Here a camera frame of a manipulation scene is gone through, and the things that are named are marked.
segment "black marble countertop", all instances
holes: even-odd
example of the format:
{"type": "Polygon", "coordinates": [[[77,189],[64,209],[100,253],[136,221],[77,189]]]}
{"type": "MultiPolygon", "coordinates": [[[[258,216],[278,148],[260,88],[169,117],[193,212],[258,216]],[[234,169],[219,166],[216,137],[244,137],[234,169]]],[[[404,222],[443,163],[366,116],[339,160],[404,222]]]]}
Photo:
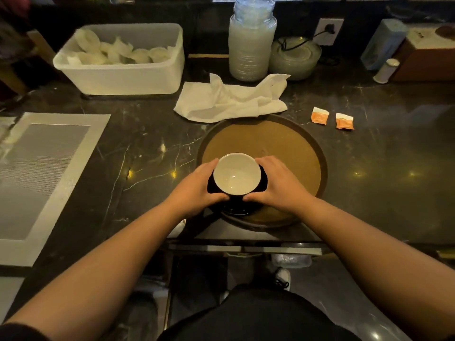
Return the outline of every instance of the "black marble countertop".
{"type": "MultiPolygon", "coordinates": [[[[236,82],[225,59],[187,59],[183,81],[216,73],[236,82]]],[[[195,168],[213,125],[190,122],[173,108],[179,92],[144,98],[83,98],[70,83],[33,91],[22,112],[111,114],[111,119],[27,279],[20,306],[89,250],[162,202],[195,168]]],[[[328,164],[323,199],[415,245],[455,245],[455,85],[378,85],[359,61],[318,66],[289,82],[283,117],[299,123],[328,164]],[[354,131],[310,122],[313,107],[354,116],[354,131]]],[[[281,240],[280,233],[274,234],[281,240]]],[[[316,241],[309,232],[295,241],[316,241]]],[[[199,240],[208,244],[210,239],[199,240]]]]}

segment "orange and white packet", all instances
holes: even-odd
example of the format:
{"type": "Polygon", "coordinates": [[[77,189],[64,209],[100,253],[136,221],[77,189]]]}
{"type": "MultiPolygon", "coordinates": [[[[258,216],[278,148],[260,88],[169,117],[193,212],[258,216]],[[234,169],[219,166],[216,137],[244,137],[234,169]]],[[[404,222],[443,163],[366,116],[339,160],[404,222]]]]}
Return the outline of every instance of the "orange and white packet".
{"type": "Polygon", "coordinates": [[[329,112],[327,110],[324,110],[322,108],[313,108],[313,112],[311,113],[311,121],[313,123],[319,123],[321,125],[327,125],[327,118],[328,118],[329,112]]]}
{"type": "Polygon", "coordinates": [[[354,130],[354,117],[345,114],[336,114],[335,120],[338,129],[351,129],[354,130]]]}

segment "person's right hand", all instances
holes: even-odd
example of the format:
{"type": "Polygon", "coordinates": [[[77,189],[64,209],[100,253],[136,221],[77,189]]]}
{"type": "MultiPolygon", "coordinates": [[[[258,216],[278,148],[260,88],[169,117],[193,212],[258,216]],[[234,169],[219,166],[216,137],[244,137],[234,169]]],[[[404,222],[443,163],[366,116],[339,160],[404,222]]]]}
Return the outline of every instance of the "person's right hand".
{"type": "Polygon", "coordinates": [[[267,189],[258,193],[249,193],[243,201],[255,201],[275,207],[283,212],[296,213],[305,199],[312,195],[306,191],[297,177],[274,156],[255,158],[264,167],[267,174],[267,189]]]}

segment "forearm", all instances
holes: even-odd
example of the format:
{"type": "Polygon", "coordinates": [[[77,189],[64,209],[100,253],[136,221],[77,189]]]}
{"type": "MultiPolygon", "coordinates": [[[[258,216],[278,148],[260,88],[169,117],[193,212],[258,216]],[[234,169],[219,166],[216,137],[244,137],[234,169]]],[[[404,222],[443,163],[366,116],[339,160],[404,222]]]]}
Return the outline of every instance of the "forearm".
{"type": "Polygon", "coordinates": [[[455,333],[455,271],[323,200],[305,196],[296,214],[402,326],[423,339],[455,333]]]}
{"type": "Polygon", "coordinates": [[[97,338],[179,218],[171,206],[156,206],[63,272],[8,322],[35,327],[54,341],[97,338]]]}

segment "electrical outlet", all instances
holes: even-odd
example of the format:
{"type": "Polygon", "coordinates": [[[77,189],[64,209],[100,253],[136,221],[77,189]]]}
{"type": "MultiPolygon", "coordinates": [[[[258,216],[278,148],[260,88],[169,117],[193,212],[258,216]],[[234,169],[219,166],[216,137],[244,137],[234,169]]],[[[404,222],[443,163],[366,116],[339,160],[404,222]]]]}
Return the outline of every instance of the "electrical outlet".
{"type": "Polygon", "coordinates": [[[335,38],[338,36],[338,32],[340,32],[341,25],[343,25],[344,19],[333,19],[333,18],[321,18],[319,19],[318,26],[316,28],[316,31],[314,34],[318,34],[322,31],[325,30],[326,25],[333,24],[335,27],[335,33],[334,34],[329,34],[329,33],[324,33],[320,34],[319,36],[316,36],[313,38],[313,42],[319,44],[319,45],[333,45],[335,42],[335,38]]]}

